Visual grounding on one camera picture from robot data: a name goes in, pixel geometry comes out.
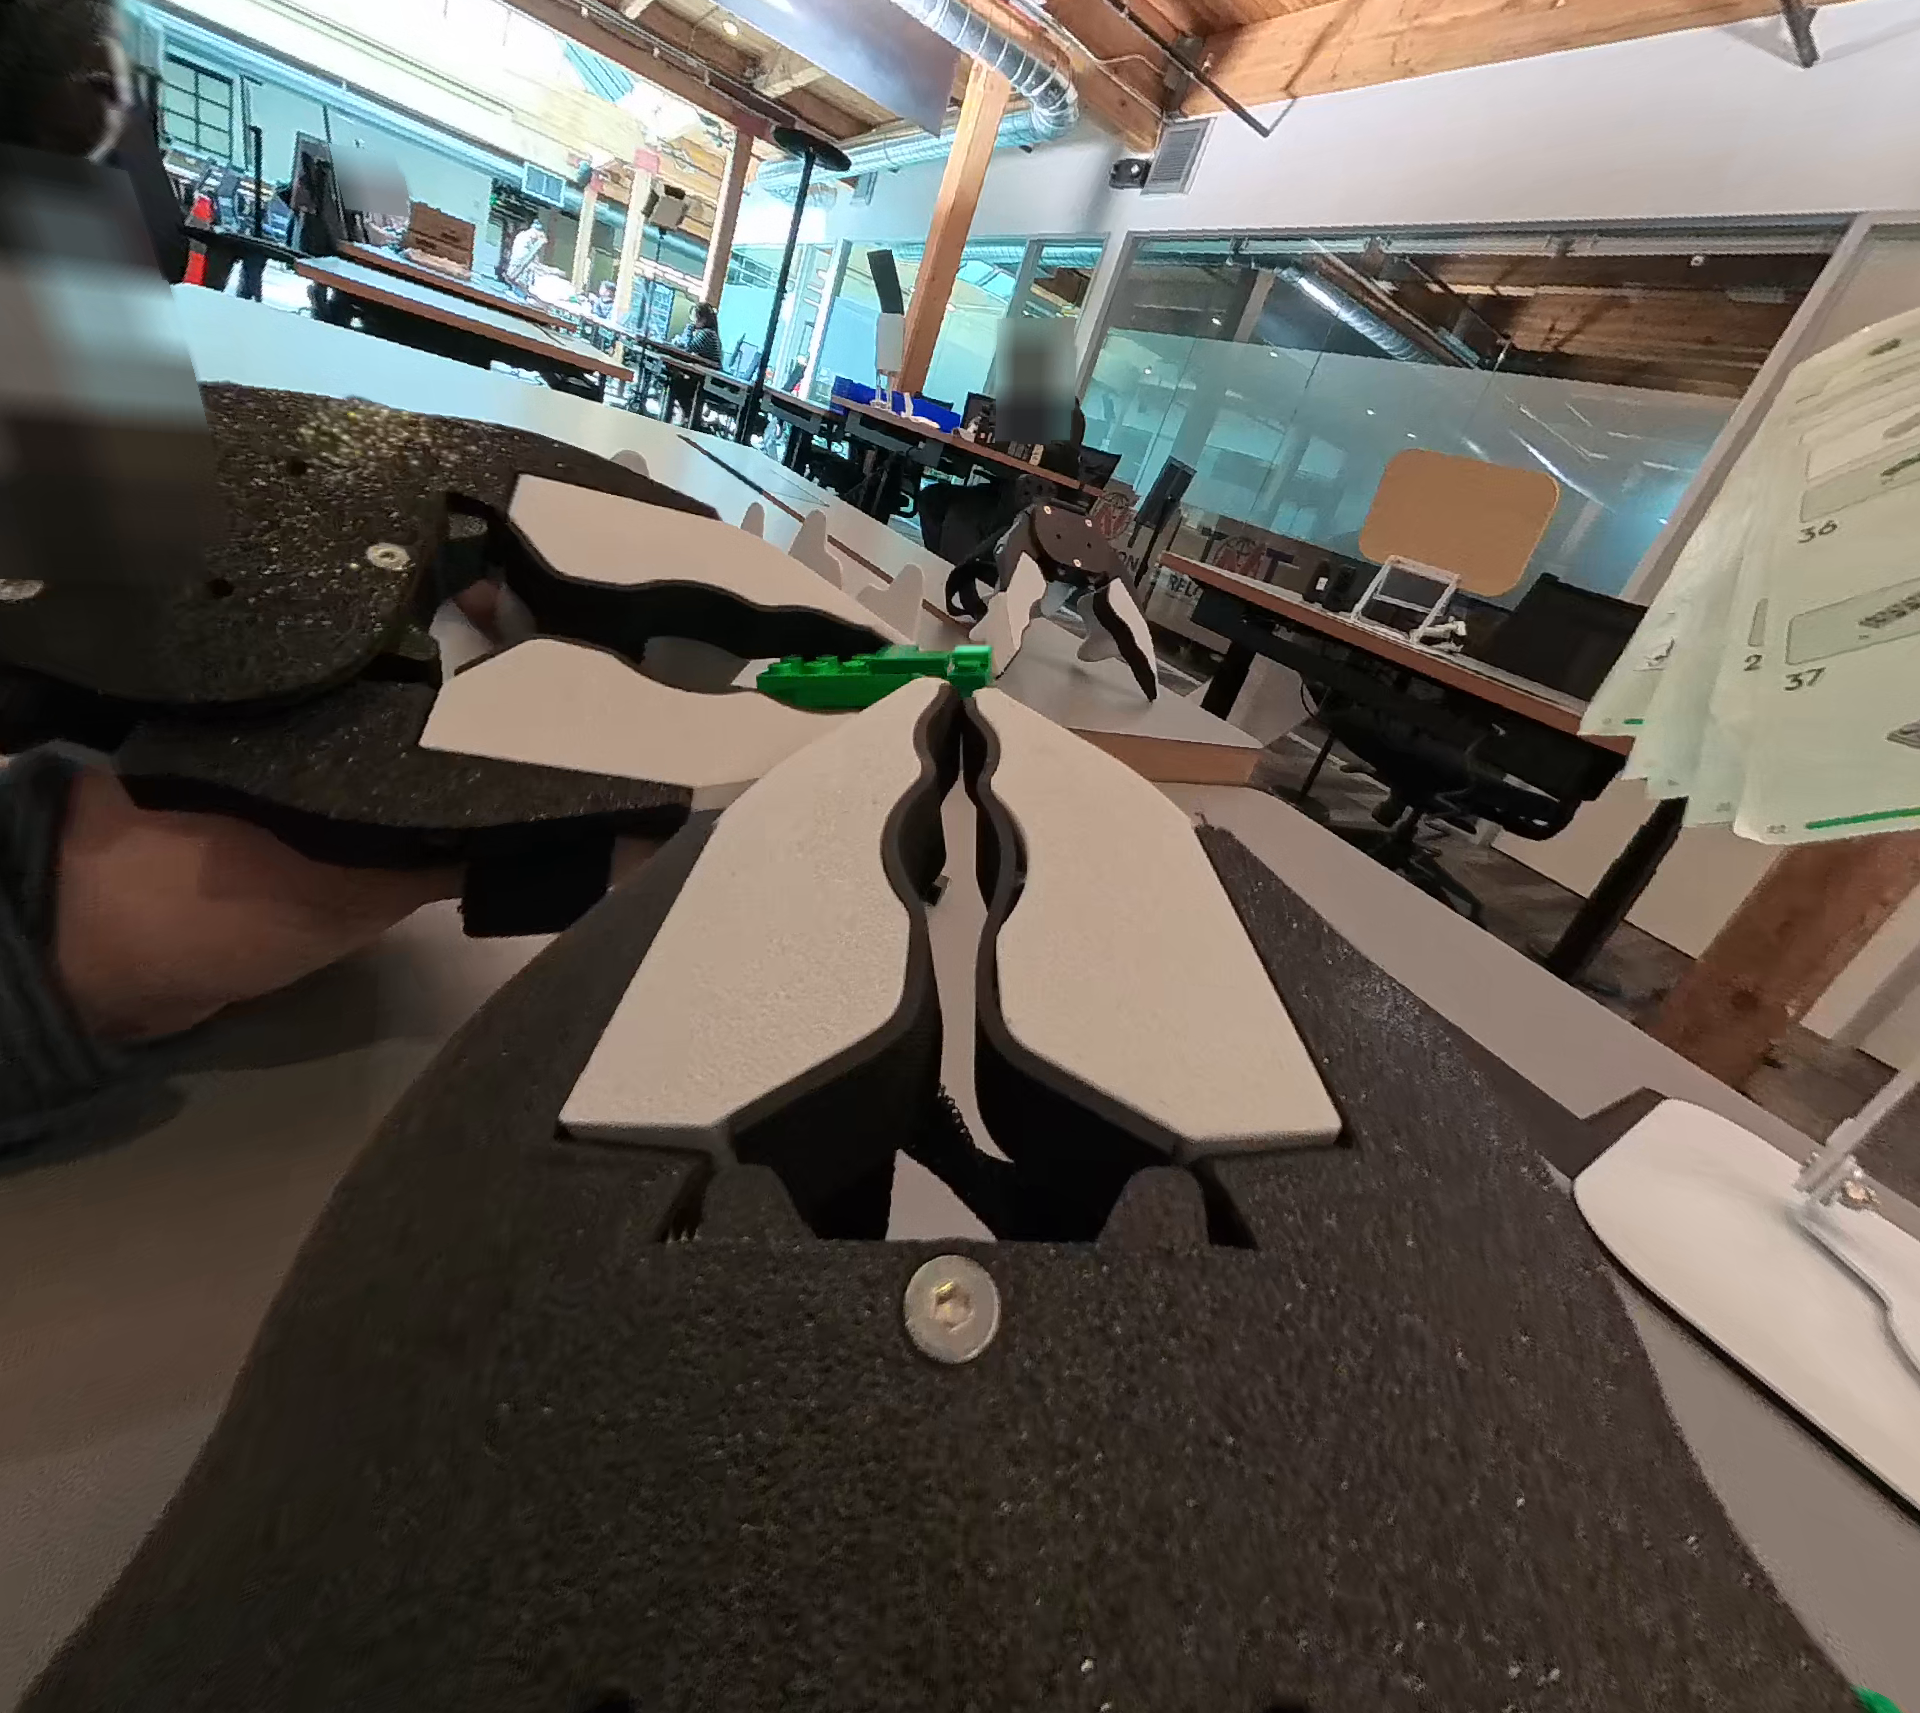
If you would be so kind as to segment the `black floor lamp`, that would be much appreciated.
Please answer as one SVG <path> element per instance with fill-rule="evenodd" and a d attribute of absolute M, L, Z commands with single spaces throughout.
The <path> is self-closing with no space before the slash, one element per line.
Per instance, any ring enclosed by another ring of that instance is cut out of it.
<path fill-rule="evenodd" d="M 780 257 L 780 265 L 777 265 L 777 275 L 772 280 L 772 299 L 771 299 L 765 333 L 763 333 L 762 349 L 759 349 L 759 355 L 757 355 L 755 376 L 747 384 L 747 400 L 743 406 L 740 425 L 743 425 L 747 437 L 753 437 L 755 430 L 759 430 L 759 425 L 762 425 L 765 381 L 771 376 L 772 354 L 776 354 L 777 337 L 780 337 L 782 304 L 783 304 L 787 287 L 790 282 L 793 262 L 796 262 L 796 255 L 798 255 L 798 235 L 800 235 L 800 228 L 802 228 L 802 217 L 805 217 L 806 197 L 810 197 L 810 190 L 812 190 L 812 178 L 813 178 L 817 167 L 824 167 L 830 173 L 847 173 L 850 171 L 850 157 L 838 145 L 834 145 L 832 141 L 827 141 L 823 136 L 813 136 L 813 134 L 798 128 L 798 126 L 780 125 L 780 126 L 772 128 L 772 141 L 780 145 L 780 150 L 790 161 L 798 161 L 798 185 L 793 190 L 787 230 L 783 230 L 783 238 L 782 238 L 782 257 Z"/>

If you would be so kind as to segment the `green toy brick assembly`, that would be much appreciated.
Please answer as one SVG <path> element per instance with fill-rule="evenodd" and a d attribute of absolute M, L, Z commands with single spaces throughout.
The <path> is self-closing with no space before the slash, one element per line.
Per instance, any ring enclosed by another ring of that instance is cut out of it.
<path fill-rule="evenodd" d="M 805 713 L 854 713 L 919 679 L 973 692 L 987 687 L 993 672 L 994 657 L 986 644 L 891 645 L 862 654 L 790 654 L 763 665 L 755 688 Z"/>

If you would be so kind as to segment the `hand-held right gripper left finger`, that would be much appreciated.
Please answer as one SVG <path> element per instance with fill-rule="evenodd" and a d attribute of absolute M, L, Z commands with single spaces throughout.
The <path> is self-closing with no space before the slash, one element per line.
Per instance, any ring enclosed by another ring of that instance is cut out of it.
<path fill-rule="evenodd" d="M 907 1010 L 925 921 L 884 841 L 938 801 L 956 699 L 913 677 L 718 815 L 560 1108 L 574 1140 L 732 1150 Z"/>

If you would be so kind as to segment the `black office chair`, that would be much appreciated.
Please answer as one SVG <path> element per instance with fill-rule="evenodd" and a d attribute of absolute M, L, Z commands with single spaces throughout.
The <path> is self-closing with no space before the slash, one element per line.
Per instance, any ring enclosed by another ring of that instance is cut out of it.
<path fill-rule="evenodd" d="M 1628 599 L 1542 572 L 1500 621 L 1474 621 L 1466 645 L 1471 658 L 1559 692 L 1580 715 L 1639 618 Z M 1622 755 L 1414 675 L 1400 692 L 1405 701 L 1393 704 L 1334 690 L 1316 698 L 1329 742 L 1384 785 L 1377 829 L 1350 832 L 1349 843 L 1482 927 L 1482 901 L 1427 853 L 1427 824 L 1556 836 L 1620 773 Z"/>

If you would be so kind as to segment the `white wood-edged desk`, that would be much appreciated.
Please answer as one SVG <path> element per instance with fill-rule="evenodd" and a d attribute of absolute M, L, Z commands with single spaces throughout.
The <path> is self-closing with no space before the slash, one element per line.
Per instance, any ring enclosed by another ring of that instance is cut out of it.
<path fill-rule="evenodd" d="M 685 435 L 539 383 L 484 374 L 354 329 L 320 323 L 303 312 L 196 285 L 174 285 L 169 295 L 194 374 L 203 383 L 249 383 L 510 425 L 610 459 L 637 453 L 653 479 L 706 502 L 723 521 L 740 522 L 747 507 L 759 502 L 763 537 L 777 547 L 789 547 L 806 522 L 815 522 L 838 561 L 847 596 L 876 592 L 904 569 L 919 569 L 919 644 L 958 636 L 941 607 L 946 564 L 935 554 L 755 448 Z M 1036 613 L 1011 658 L 1003 688 L 1153 784 L 1250 784 L 1261 761 L 1258 740 L 1187 698 L 1168 690 L 1145 698 L 1124 661 L 1086 663 L 1076 654 L 1079 645 L 1057 618 Z"/>

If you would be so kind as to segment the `green brick instruction booklet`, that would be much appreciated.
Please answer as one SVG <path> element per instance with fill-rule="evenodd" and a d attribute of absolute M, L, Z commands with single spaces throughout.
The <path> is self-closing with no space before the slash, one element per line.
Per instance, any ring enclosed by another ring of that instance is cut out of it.
<path fill-rule="evenodd" d="M 1810 355 L 1588 701 L 1683 824 L 1917 829 L 1917 312 Z"/>

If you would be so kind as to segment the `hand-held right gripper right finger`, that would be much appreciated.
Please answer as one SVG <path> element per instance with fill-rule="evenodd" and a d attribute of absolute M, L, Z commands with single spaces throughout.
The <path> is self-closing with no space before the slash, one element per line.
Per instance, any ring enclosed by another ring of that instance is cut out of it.
<path fill-rule="evenodd" d="M 963 713 L 975 1093 L 1023 1166 L 1326 1147 L 1342 1117 L 1187 812 L 1003 690 Z"/>

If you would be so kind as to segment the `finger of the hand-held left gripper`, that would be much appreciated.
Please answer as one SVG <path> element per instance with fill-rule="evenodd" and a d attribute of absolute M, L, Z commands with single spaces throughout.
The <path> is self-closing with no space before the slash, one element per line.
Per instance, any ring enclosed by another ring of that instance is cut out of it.
<path fill-rule="evenodd" d="M 525 638 L 448 675 L 424 750 L 686 792 L 740 792 L 802 744 L 832 733 L 755 690 L 681 690 L 621 657 Z"/>
<path fill-rule="evenodd" d="M 858 657 L 900 631 L 763 537 L 701 511 L 522 475 L 501 577 L 534 629 L 638 661 L 688 638 L 740 661 Z"/>

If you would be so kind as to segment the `brown-top office desk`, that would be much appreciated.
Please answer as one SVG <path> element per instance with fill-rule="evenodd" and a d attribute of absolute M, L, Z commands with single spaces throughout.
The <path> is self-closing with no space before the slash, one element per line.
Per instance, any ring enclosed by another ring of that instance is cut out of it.
<path fill-rule="evenodd" d="M 1439 899 L 1452 882 L 1416 852 L 1420 822 L 1474 812 L 1517 836 L 1556 836 L 1622 771 L 1628 742 L 1584 733 L 1580 698 L 1414 645 L 1244 572 L 1177 553 L 1163 554 L 1163 569 L 1197 587 L 1194 621 L 1223 645 L 1198 704 L 1229 717 L 1248 670 L 1273 663 L 1299 677 L 1326 750 L 1366 761 L 1350 729 L 1377 738 L 1398 812 L 1366 849 Z"/>

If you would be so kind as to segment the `thick wooden post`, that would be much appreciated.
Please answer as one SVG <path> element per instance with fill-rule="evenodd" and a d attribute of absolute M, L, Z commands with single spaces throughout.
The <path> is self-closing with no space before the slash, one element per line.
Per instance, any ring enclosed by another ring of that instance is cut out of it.
<path fill-rule="evenodd" d="M 1746 1089 L 1915 885 L 1915 832 L 1783 849 L 1672 982 L 1645 1032 Z"/>

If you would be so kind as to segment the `slim wooden post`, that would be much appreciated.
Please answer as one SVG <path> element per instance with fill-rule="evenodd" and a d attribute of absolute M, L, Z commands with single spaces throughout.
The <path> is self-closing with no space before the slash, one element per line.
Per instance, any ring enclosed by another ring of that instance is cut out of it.
<path fill-rule="evenodd" d="M 922 257 L 904 314 L 901 363 L 896 379 L 901 392 L 925 392 L 973 219 L 993 163 L 1000 123 L 1009 104 L 1011 83 L 1007 77 L 984 60 L 970 60 L 956 128 L 948 147 Z"/>

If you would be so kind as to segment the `white book stand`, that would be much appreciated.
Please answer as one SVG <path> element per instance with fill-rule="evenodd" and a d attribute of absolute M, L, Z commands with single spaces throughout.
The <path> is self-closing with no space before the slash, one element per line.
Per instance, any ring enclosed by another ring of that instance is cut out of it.
<path fill-rule="evenodd" d="M 1600 1248 L 1906 1511 L 1917 1509 L 1917 1242 L 1866 1143 L 1915 1105 L 1890 1075 L 1802 1157 L 1658 1101 L 1573 1180 Z"/>

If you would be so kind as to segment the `tan board book stand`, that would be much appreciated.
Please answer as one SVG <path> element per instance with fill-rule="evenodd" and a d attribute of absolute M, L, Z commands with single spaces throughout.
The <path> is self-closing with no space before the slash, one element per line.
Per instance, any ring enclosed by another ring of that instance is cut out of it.
<path fill-rule="evenodd" d="M 1374 576 L 1349 618 L 1418 645 L 1451 635 L 1457 596 L 1511 592 L 1549 532 L 1550 474 L 1439 451 L 1398 453 L 1359 525 Z"/>

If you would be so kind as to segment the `glass partition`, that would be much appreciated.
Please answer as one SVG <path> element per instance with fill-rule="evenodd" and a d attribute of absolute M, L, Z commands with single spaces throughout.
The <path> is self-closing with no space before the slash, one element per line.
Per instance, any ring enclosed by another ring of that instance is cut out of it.
<path fill-rule="evenodd" d="M 1147 500 L 1187 468 L 1177 547 L 1356 554 L 1402 451 L 1554 482 L 1532 561 L 1620 596 L 1848 222 L 1720 217 L 1147 238 L 1083 410 Z"/>

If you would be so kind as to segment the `spare hand-held gripper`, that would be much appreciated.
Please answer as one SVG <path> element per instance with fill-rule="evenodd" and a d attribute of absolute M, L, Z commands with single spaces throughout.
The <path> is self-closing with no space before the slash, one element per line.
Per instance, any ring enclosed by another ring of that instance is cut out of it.
<path fill-rule="evenodd" d="M 1155 645 L 1127 559 L 1087 513 L 1059 500 L 1026 504 L 1002 534 L 973 547 L 949 569 L 943 597 L 952 621 L 970 622 L 968 640 L 986 654 L 986 677 L 994 682 L 1049 592 L 1076 596 L 1083 663 L 1118 658 L 1145 699 L 1160 696 Z"/>

